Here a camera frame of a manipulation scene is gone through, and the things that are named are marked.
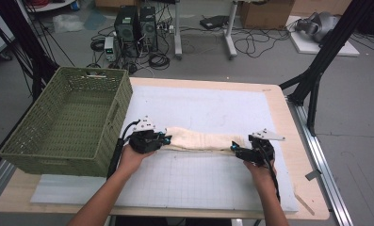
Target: basket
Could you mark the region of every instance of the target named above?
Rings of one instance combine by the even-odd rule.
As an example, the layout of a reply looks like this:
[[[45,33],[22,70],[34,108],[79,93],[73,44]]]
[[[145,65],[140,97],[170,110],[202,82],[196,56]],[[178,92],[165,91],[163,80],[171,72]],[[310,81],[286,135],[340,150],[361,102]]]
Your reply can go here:
[[[106,177],[131,95],[127,71],[59,68],[0,156],[32,174]]]

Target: white mat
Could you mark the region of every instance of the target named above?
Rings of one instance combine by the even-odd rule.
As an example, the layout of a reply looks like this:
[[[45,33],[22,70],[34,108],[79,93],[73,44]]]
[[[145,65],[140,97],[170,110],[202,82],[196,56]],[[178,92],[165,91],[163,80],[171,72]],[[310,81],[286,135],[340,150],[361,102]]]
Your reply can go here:
[[[301,17],[298,16],[289,16],[288,21],[286,24],[291,24],[294,21],[297,21]],[[318,43],[313,41],[313,39],[306,35],[304,31],[301,32],[292,32],[291,39],[293,44],[296,47],[296,50],[300,54],[317,54],[319,52]],[[346,41],[345,45],[337,54],[338,56],[342,57],[357,57],[360,53],[350,44],[350,42]]]
[[[124,127],[148,115],[157,130],[180,126],[205,133],[240,134],[246,138],[246,145],[252,132],[264,128],[276,132],[263,93],[142,86],[133,86],[133,90]],[[298,206],[281,148],[278,142],[271,143],[276,152],[282,207],[286,212],[296,212]],[[31,201],[84,204],[104,182],[105,178],[42,175]],[[242,160],[166,150],[143,161],[116,205],[262,210]]]

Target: cardboard box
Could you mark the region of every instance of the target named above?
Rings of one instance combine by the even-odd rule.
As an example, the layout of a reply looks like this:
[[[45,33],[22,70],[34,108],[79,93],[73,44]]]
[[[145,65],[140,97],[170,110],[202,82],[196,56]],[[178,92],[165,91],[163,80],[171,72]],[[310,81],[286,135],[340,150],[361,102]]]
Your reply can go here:
[[[313,12],[327,11],[343,15],[351,0],[296,0],[291,15],[310,16]]]
[[[264,5],[244,2],[240,20],[247,29],[284,29],[295,0],[271,0]]]
[[[119,8],[120,6],[139,6],[139,0],[95,0],[96,7]]]

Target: folded cloth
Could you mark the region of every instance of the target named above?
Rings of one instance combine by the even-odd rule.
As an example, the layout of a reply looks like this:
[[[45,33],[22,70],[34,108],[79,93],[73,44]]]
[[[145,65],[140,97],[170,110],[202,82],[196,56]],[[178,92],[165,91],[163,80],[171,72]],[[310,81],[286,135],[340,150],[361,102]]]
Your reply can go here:
[[[245,146],[243,137],[239,135],[205,134],[180,127],[169,127],[166,130],[166,136],[172,138],[171,144],[163,146],[163,149],[234,154],[230,149],[231,141],[235,141],[241,147]]]

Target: human hand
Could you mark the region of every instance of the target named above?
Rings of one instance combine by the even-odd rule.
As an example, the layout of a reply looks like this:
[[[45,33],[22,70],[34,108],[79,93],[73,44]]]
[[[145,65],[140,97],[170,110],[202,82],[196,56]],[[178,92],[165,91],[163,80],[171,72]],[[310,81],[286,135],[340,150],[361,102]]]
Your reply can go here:
[[[261,190],[274,190],[275,185],[271,178],[271,173],[268,168],[265,167],[258,167],[251,162],[243,161],[246,168],[251,172],[254,184],[258,191]],[[277,174],[277,170],[274,168],[274,160],[270,162],[270,167],[273,168],[275,174]]]
[[[122,149],[122,158],[120,164],[116,170],[124,173],[127,176],[131,176],[140,166],[140,163],[145,157],[148,157],[155,152],[150,153],[137,153],[131,148],[130,145],[125,145]]]

